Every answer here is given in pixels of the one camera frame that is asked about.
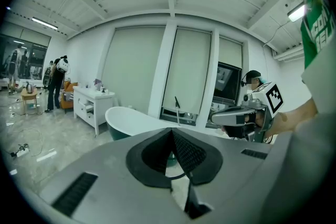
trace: tiled floor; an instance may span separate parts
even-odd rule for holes
[[[42,113],[47,106],[47,92],[38,90],[37,103],[38,112]],[[94,128],[80,118],[74,119],[72,111],[65,114],[62,109],[54,109],[51,113],[37,115],[33,114],[36,109],[31,107],[27,112],[29,115],[21,115],[23,103],[20,102],[19,94],[9,97],[7,90],[0,92],[0,146],[3,158],[9,171],[17,170],[17,174],[12,176],[13,180],[36,194],[40,193],[55,173],[86,152],[113,141],[106,123],[99,126],[100,135],[95,138]],[[9,153],[16,152],[19,144],[25,143],[29,145],[29,153],[13,159]],[[52,152],[56,154],[38,161]],[[177,163],[167,168],[166,175],[172,177],[182,172]],[[181,209],[184,209],[187,199],[188,185],[189,179],[186,176],[172,181],[172,196]]]

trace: white cabinet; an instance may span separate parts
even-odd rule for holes
[[[80,88],[74,86],[73,107],[74,117],[79,116],[99,134],[99,125],[106,122],[105,112],[113,107],[115,93],[101,93],[90,88]]]

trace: orange sofa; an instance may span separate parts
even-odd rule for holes
[[[73,92],[73,88],[74,86],[77,86],[78,83],[70,83],[69,81],[64,82],[64,91],[65,92]],[[60,106],[62,109],[64,109],[65,113],[67,113],[67,109],[72,109],[74,107],[74,101],[65,101],[64,98],[64,93],[62,93],[61,95],[61,102],[60,102]]]

